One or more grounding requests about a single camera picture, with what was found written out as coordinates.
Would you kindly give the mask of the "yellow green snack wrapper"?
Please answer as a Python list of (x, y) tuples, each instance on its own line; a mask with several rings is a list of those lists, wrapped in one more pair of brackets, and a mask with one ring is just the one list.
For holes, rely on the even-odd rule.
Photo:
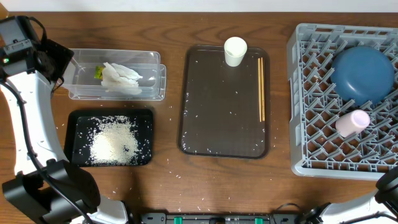
[(96, 66), (95, 67), (95, 75), (94, 75), (94, 78), (95, 79), (100, 79), (100, 80), (102, 80), (103, 79), (103, 70), (105, 69), (105, 67), (104, 66)]

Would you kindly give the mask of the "pile of white rice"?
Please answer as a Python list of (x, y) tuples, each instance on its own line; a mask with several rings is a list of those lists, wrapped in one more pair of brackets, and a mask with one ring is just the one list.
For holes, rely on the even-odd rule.
[(148, 116), (78, 118), (72, 162), (81, 167), (141, 166), (152, 159)]

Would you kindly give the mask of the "cream white cup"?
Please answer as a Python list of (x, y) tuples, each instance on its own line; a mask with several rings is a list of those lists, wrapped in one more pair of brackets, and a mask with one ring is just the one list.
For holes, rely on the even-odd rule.
[(247, 43), (240, 37), (230, 37), (224, 43), (224, 57), (230, 67), (237, 67), (248, 49)]

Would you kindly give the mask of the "wooden chopstick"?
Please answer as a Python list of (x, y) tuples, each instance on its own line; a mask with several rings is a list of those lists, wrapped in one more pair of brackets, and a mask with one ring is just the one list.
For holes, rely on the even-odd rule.
[(265, 90), (264, 90), (264, 58), (260, 58), (260, 66), (261, 66), (261, 96), (262, 96), (262, 121), (266, 120), (266, 110), (265, 110)]
[(257, 75), (258, 75), (259, 121), (262, 122), (261, 58), (257, 59)]

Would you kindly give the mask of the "pink cup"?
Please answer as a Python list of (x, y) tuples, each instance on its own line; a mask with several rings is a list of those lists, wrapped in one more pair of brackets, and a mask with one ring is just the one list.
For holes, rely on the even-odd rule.
[(370, 116), (363, 110), (354, 110), (338, 118), (335, 123), (337, 132), (342, 137), (347, 137), (353, 133), (359, 134), (370, 124)]

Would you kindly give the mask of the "dark blue plate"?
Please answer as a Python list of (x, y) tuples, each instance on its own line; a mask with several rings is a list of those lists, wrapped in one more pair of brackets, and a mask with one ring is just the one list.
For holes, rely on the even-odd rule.
[(345, 101), (358, 106), (377, 104), (392, 90), (394, 68), (382, 52), (367, 46), (353, 47), (338, 54), (331, 68), (331, 82)]

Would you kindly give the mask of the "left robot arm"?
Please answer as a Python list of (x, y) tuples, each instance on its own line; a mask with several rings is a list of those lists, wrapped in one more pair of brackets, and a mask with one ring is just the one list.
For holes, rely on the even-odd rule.
[(124, 204), (102, 196), (93, 176), (69, 163), (50, 99), (72, 51), (50, 40), (13, 37), (1, 47), (1, 91), (16, 140), (6, 200), (35, 223), (127, 223)]

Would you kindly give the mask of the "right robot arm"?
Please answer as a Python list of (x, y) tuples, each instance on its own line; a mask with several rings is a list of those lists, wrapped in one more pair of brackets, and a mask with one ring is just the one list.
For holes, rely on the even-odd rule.
[(304, 224), (397, 224), (397, 169), (384, 174), (377, 190), (344, 203), (326, 203), (297, 219)]

